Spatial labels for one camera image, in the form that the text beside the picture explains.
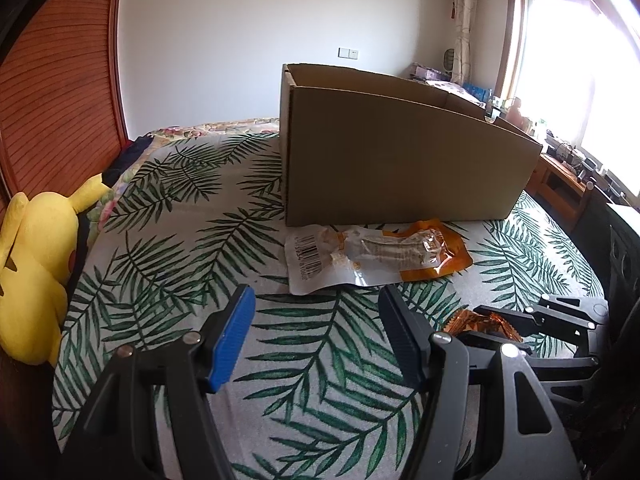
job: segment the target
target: bright window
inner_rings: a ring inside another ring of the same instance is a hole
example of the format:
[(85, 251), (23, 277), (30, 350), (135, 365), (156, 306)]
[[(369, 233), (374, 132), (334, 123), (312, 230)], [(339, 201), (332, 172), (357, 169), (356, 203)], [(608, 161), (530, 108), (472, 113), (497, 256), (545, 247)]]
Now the bright window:
[(522, 60), (514, 96), (522, 115), (595, 158), (640, 194), (640, 62), (592, 7), (526, 0)]

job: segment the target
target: pikachu plush toy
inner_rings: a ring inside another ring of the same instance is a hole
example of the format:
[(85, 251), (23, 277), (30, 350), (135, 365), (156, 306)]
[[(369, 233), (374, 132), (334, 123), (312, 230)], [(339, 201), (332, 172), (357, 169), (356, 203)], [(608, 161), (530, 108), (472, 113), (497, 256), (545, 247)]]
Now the pikachu plush toy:
[(17, 193), (0, 229), (0, 346), (23, 363), (58, 360), (65, 285), (74, 265), (77, 214), (109, 188), (97, 175), (69, 198)]

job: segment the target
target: open cardboard box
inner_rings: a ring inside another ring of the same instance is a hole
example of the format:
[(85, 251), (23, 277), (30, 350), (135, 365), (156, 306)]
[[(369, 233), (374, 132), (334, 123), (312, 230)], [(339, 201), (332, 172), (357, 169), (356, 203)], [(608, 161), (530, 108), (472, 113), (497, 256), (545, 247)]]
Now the open cardboard box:
[(336, 66), (284, 65), (286, 223), (506, 218), (542, 146), (500, 124), (488, 124), (475, 104), (414, 81)]

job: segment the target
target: curtain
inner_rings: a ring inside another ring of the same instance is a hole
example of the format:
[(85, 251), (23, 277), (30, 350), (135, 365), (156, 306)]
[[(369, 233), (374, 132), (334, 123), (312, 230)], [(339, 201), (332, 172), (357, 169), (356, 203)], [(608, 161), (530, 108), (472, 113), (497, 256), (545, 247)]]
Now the curtain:
[(456, 9), (456, 46), (451, 81), (462, 85), (471, 76), (469, 37), (476, 16), (478, 0), (453, 0)]

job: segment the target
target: plush toy ear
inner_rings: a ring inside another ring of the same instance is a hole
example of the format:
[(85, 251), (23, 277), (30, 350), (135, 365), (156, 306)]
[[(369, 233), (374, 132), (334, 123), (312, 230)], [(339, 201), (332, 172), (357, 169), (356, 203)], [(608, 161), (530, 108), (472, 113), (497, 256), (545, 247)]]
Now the plush toy ear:
[(102, 183), (102, 175), (92, 176), (69, 197), (69, 202), (76, 213), (81, 213), (91, 204), (98, 202), (109, 188)]
[(18, 228), (28, 203), (29, 199), (23, 192), (16, 193), (6, 209), (2, 228), (0, 228), (0, 269), (5, 266), (9, 257), (9, 252), (15, 242), (15, 235), (18, 234)]

